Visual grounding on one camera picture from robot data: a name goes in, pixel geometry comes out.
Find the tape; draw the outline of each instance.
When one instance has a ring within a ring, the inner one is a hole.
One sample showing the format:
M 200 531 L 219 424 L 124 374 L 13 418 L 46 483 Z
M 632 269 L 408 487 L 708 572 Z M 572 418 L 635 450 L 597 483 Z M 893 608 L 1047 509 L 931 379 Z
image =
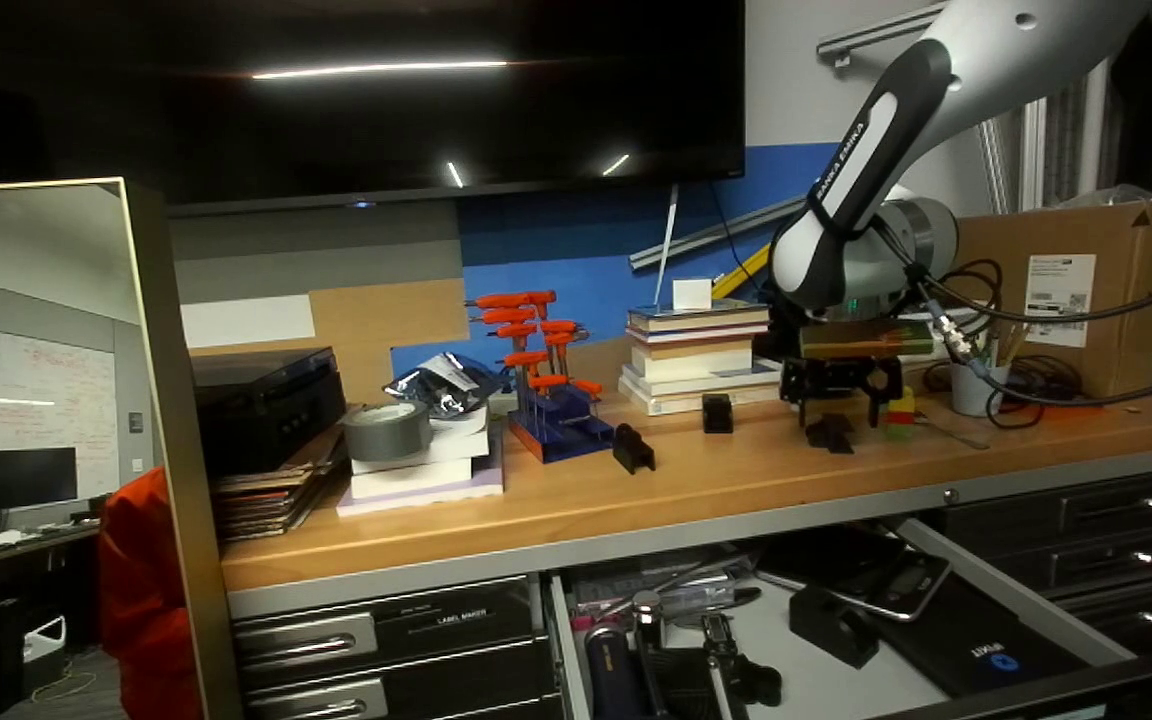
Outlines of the tape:
M 420 406 L 381 406 L 344 419 L 344 450 L 359 464 L 402 464 L 428 450 L 428 412 Z

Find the workbench surface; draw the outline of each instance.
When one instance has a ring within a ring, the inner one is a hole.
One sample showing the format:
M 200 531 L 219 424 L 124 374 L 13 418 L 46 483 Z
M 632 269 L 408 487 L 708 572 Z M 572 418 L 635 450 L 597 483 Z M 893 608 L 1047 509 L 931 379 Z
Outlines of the workbench surface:
M 1152 457 L 1152 402 L 1118 408 L 1053 408 L 1039 427 L 999 432 L 925 406 L 931 424 L 861 427 L 854 457 L 811 450 L 783 406 L 735 408 L 732 436 L 704 436 L 702 418 L 630 419 L 655 450 L 655 473 L 623 473 L 613 451 L 540 464 L 508 445 L 508 497 L 460 502 L 376 517 L 338 517 L 323 502 L 297 531 L 225 554 L 231 595 L 306 590 L 342 576 L 383 576 L 396 569 L 439 569 L 497 557 L 497 569 L 565 569 L 597 561 L 615 542 L 688 544 L 796 529 L 793 517 L 842 509 L 861 512 L 937 509 L 943 493 L 1032 493 L 1075 475 L 1129 473 Z

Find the sticker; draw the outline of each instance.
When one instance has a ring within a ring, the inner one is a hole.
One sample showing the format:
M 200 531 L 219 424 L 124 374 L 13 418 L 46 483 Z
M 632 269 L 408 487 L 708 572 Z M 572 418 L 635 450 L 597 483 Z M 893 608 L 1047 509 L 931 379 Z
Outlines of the sticker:
M 1025 313 L 1092 313 L 1098 255 L 1028 255 Z M 1089 324 L 1037 324 L 1028 346 L 1089 349 Z

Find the blue wall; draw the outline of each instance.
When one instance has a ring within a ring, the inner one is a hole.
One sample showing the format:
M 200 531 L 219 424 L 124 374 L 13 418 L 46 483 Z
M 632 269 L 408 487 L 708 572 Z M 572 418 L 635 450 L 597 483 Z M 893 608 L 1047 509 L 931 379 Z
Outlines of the blue wall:
M 744 175 L 719 183 L 683 183 L 676 237 L 718 229 L 732 215 L 783 204 L 804 195 L 831 143 L 780 143 L 747 147 Z M 666 242 L 670 194 L 535 194 L 535 195 L 489 195 L 463 201 L 460 253 L 463 253 L 463 294 L 520 294 L 552 287 L 552 317 L 572 317 L 586 324 L 586 339 L 615 339 L 623 332 L 623 313 L 651 305 L 655 269 L 632 273 L 630 255 Z M 735 255 L 760 250 L 768 233 L 747 233 L 732 243 L 714 243 L 704 253 L 670 264 L 676 277 L 719 277 L 735 269 Z M 471 324 L 468 339 L 458 346 L 408 346 L 392 353 L 392 368 L 404 374 L 433 353 L 463 353 L 486 364 L 500 364 L 504 339 Z

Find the cardboard box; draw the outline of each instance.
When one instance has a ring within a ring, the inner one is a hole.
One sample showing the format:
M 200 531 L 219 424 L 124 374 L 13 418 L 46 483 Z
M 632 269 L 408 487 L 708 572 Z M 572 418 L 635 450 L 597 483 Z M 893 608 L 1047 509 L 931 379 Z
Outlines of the cardboard box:
M 1152 294 L 1152 201 L 960 221 L 960 264 L 999 259 L 1003 313 L 1121 309 Z M 1085 328 L 1032 332 L 1025 353 L 1071 362 L 1089 392 L 1152 389 L 1152 309 Z

